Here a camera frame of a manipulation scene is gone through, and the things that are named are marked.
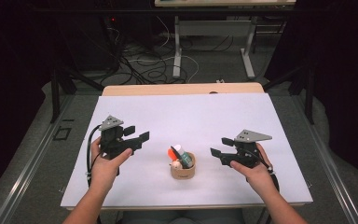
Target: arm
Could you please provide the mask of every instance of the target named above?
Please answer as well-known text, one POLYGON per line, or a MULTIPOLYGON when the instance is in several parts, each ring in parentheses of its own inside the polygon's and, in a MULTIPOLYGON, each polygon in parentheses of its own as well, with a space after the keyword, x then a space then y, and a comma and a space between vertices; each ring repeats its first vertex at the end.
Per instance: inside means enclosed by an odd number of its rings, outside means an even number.
POLYGON ((75 209, 63 223, 95 223, 100 214, 104 198, 113 186, 118 167, 126 161, 131 153, 131 149, 126 149, 111 161, 99 156, 101 137, 91 144, 91 157, 95 160, 91 170, 91 185, 89 190, 77 204, 75 209))
MULTIPOLYGON (((257 144, 257 147, 260 150, 260 153, 266 163, 271 166, 264 148, 262 148, 259 144, 257 144)), ((254 189, 258 195, 260 195, 261 199, 266 204, 274 223, 307 223, 298 214, 298 212, 282 197, 279 191, 276 190, 266 166, 260 163, 253 169, 250 169, 235 161, 232 161, 230 165, 236 171, 246 176, 246 179, 251 185, 252 189, 254 189)))

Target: forearm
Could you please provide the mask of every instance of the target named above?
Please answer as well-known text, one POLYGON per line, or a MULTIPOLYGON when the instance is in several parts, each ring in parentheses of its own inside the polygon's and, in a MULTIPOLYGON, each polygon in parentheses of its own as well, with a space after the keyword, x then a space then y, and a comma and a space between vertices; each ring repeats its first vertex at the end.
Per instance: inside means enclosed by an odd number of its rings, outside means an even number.
POLYGON ((103 191, 89 189, 63 223, 95 223, 105 196, 103 191))
POLYGON ((307 223, 278 191, 263 195, 262 199, 275 224, 307 223))

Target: desk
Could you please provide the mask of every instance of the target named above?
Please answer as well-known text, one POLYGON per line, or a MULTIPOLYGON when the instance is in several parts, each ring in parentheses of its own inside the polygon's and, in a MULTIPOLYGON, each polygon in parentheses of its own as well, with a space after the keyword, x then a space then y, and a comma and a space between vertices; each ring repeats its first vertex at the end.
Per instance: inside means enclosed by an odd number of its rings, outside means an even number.
MULTIPOLYGON (((296 0, 156 0, 156 7, 256 7, 293 5, 296 0)), ((249 58, 250 48, 255 35, 257 17, 249 21, 180 21, 175 16, 175 59, 173 77, 180 76, 182 49, 181 35, 232 35, 246 36, 245 48, 241 57, 248 78, 255 78, 255 72, 249 58)))
POLYGON ((62 207, 72 209, 87 191, 87 139, 108 115, 122 119, 124 128, 135 125, 133 136, 150 131, 150 140, 120 166, 120 176, 103 203, 104 209, 262 205, 243 175, 222 166, 210 152, 210 147, 234 152, 234 148, 221 143, 221 138, 234 138, 244 128, 272 136, 262 144, 277 172, 283 197, 291 204, 312 202, 282 125, 262 87, 256 83, 214 83, 107 87, 95 107, 62 207), (171 177, 167 149, 176 144, 197 158, 196 174, 191 179, 171 177))

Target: small items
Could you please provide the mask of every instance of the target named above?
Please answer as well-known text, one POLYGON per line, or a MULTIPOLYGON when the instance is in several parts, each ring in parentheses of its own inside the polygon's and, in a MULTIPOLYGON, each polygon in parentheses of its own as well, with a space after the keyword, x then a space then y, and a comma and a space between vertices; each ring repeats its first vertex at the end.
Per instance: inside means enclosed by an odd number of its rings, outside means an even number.
POLYGON ((168 149, 172 159, 171 175, 175 179, 189 179, 196 173, 196 158, 190 152, 185 152, 180 145, 168 149))

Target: wooden tabletop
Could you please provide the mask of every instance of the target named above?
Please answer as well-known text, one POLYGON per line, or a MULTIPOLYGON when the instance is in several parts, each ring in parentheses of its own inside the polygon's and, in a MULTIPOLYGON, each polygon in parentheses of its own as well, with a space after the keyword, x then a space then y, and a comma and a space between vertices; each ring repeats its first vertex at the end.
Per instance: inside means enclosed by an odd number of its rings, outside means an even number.
POLYGON ((296 0, 155 0, 156 7, 286 6, 296 0))
POLYGON ((249 83, 205 83, 205 84, 160 84, 107 86, 103 96, 123 95, 177 95, 209 93, 263 93, 263 87, 256 82, 249 83))

